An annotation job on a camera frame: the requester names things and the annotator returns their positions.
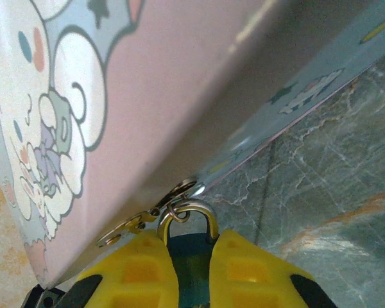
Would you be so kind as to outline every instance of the black plastic part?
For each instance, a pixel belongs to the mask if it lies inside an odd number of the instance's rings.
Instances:
[[[337,308],[315,281],[301,275],[291,275],[291,282],[309,308]]]
[[[92,275],[77,281],[55,308],[84,308],[102,280],[103,276]]]
[[[21,308],[53,308],[63,295],[65,292],[62,290],[45,290],[38,284],[27,294]]]

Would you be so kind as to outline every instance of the star print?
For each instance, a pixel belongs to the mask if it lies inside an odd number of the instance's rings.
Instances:
[[[297,84],[297,82],[293,83],[289,87],[281,88],[270,100],[269,102],[273,105],[276,101],[278,101],[282,96],[285,96],[291,92],[293,87]]]
[[[100,29],[101,18],[109,18],[110,12],[107,8],[107,0],[90,0],[87,3],[87,8],[94,13],[96,18],[96,27]]]

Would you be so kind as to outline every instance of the gray marble surface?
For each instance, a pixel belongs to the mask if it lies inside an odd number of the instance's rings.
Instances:
[[[309,271],[338,307],[385,308],[385,58],[203,198],[221,229]],[[197,214],[172,230],[199,229]]]

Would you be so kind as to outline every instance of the metal clip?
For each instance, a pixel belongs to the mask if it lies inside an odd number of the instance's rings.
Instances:
[[[207,220],[207,242],[213,244],[217,241],[219,234],[216,215],[207,202],[198,199],[182,200],[176,203],[172,207],[172,210],[173,211],[166,209],[162,213],[160,222],[158,223],[157,234],[165,245],[167,245],[170,236],[169,226],[174,219],[172,212],[179,214],[195,211],[203,214]]]
[[[175,221],[185,223],[189,219],[190,213],[186,212],[182,218],[173,211],[172,206],[174,202],[186,199],[188,196],[196,196],[202,193],[205,186],[203,184],[196,184],[197,180],[195,177],[182,181],[166,194],[152,209],[132,216],[103,235],[103,237],[97,241],[97,246],[104,247],[115,244],[125,233],[140,233],[146,227],[146,223],[152,223],[160,216],[161,210],[164,207],[167,207],[167,210],[171,212]]]

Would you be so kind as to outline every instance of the white cartoon character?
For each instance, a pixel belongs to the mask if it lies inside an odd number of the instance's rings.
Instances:
[[[70,0],[32,0],[40,12],[41,17],[46,20],[54,17],[63,10]]]
[[[292,101],[288,103],[280,114],[290,114],[292,111],[299,109],[300,107],[308,104],[312,99],[316,98],[322,92],[328,89],[331,83],[343,72],[343,69],[330,73],[328,75],[319,77],[308,85],[299,93]]]
[[[21,214],[31,219],[34,205],[51,239],[81,194],[85,153],[104,124],[105,87],[97,53],[77,33],[59,39],[50,69],[39,13],[27,0],[0,1],[0,123]]]

